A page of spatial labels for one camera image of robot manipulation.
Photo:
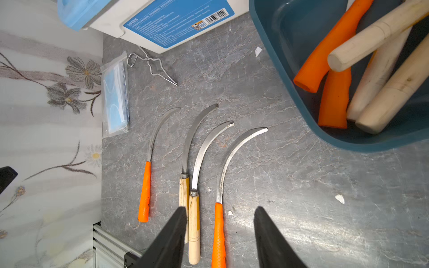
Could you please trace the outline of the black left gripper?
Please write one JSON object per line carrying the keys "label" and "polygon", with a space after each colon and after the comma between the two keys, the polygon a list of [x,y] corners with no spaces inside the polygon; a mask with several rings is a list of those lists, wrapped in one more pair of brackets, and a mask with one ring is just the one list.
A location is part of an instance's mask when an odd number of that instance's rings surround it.
{"label": "black left gripper", "polygon": [[6,190],[17,176],[17,171],[10,166],[0,168],[0,194]]}

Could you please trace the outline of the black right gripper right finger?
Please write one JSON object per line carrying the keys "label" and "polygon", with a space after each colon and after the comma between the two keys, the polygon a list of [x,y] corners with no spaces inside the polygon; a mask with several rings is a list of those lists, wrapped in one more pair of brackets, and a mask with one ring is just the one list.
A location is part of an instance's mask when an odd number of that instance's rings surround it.
{"label": "black right gripper right finger", "polygon": [[260,268],[306,268],[261,206],[254,213],[254,230]]}

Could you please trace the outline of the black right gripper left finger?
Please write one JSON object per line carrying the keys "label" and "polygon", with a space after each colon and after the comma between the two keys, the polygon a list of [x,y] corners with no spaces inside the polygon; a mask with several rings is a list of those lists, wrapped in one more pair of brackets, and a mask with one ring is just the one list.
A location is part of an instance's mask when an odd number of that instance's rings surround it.
{"label": "black right gripper left finger", "polygon": [[180,268],[182,266],[187,218],[184,207],[178,207],[156,239],[133,268]]}

